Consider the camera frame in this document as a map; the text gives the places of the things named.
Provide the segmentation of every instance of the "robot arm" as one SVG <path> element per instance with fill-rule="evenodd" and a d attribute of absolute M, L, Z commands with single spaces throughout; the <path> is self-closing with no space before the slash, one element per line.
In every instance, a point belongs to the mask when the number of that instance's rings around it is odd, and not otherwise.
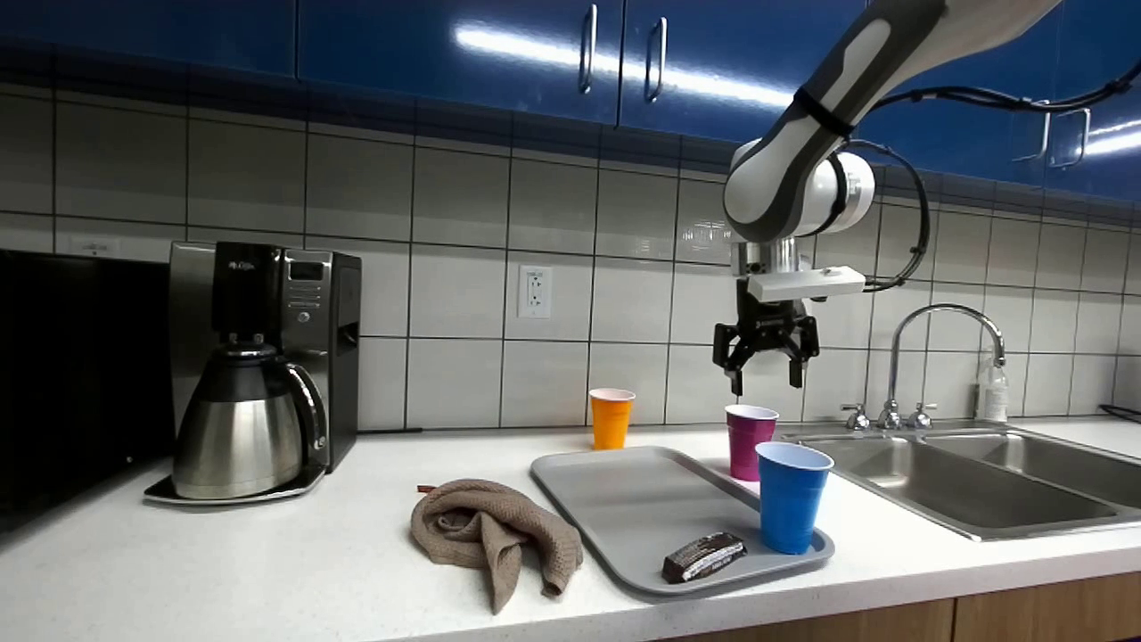
<path fill-rule="evenodd" d="M 731 160 L 724 215 L 739 231 L 739 324 L 719 324 L 712 360 L 742 391 L 742 364 L 758 348 L 790 357 L 789 380 L 819 353 L 799 301 L 858 291 L 852 267 L 801 267 L 799 234 L 852 228 L 871 207 L 872 173 L 833 154 L 852 126 L 900 83 L 1016 40 L 1060 0 L 871 0 L 774 129 Z"/>

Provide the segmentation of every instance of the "brown cloth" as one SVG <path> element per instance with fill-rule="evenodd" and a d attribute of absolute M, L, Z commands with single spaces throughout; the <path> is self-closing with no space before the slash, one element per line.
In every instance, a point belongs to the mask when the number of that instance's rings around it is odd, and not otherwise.
<path fill-rule="evenodd" d="M 581 563 L 581 536 L 524 493 L 484 478 L 430 489 L 410 516 L 410 536 L 436 563 L 484 568 L 491 610 L 512 594 L 524 568 L 520 546 L 535 542 L 547 593 L 559 594 Z"/>

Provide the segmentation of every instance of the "sink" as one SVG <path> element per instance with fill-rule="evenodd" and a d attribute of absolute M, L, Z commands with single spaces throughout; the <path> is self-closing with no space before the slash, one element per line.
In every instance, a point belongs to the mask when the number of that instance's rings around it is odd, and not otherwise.
<path fill-rule="evenodd" d="M 931 446 L 908 435 L 833 435 L 801 443 L 833 456 L 843 478 L 965 537 L 1027 537 L 1136 516 L 1128 505 L 991 464 L 989 456 L 997 456 L 996 443 L 991 452 L 984 452 L 982 443 Z"/>
<path fill-rule="evenodd" d="M 1141 459 L 1096 452 L 1083 446 L 996 427 L 996 430 L 927 430 L 920 443 L 1007 467 L 1039 483 L 1066 484 L 1072 493 L 1141 510 Z"/>

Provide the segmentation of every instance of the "kitchen counter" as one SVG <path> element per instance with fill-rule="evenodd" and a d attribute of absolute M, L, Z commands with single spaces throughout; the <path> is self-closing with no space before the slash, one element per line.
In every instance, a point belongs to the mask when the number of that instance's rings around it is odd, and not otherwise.
<path fill-rule="evenodd" d="M 1141 424 L 1033 420 L 1060 437 L 1141 456 Z M 724 469 L 719 427 L 633 427 Z M 970 542 L 829 478 L 828 568 L 702 599 L 638 599 L 589 555 L 559 599 L 535 559 L 497 618 L 479 571 L 428 563 L 408 537 L 417 484 L 497 478 L 538 499 L 535 456 L 581 452 L 578 430 L 362 435 L 310 494 L 171 510 L 143 504 L 166 464 L 127 473 L 0 542 L 0 635 L 12 642 L 179 639 L 664 639 L 844 610 L 1141 571 L 1141 521 Z"/>

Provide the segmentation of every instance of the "white tile wall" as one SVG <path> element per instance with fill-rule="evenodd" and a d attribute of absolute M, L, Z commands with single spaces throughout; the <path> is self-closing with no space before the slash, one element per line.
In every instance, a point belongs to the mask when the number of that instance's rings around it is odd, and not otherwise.
<path fill-rule="evenodd" d="M 876 418 L 900 322 L 933 301 L 996 317 L 1014 415 L 1141 402 L 1141 231 L 933 202 L 913 282 L 815 304 L 806 390 L 758 353 L 745 399 L 782 420 Z M 896 276 L 916 202 L 887 195 L 801 257 Z M 360 424 L 585 424 L 589 386 L 638 391 L 633 424 L 719 420 L 711 364 L 733 317 L 719 173 L 366 133 L 326 122 L 0 88 L 0 246 L 164 260 L 171 239 L 260 239 L 362 257 Z M 520 265 L 549 267 L 549 317 L 518 308 Z M 965 418 L 991 357 L 961 313 L 901 339 L 896 402 Z"/>

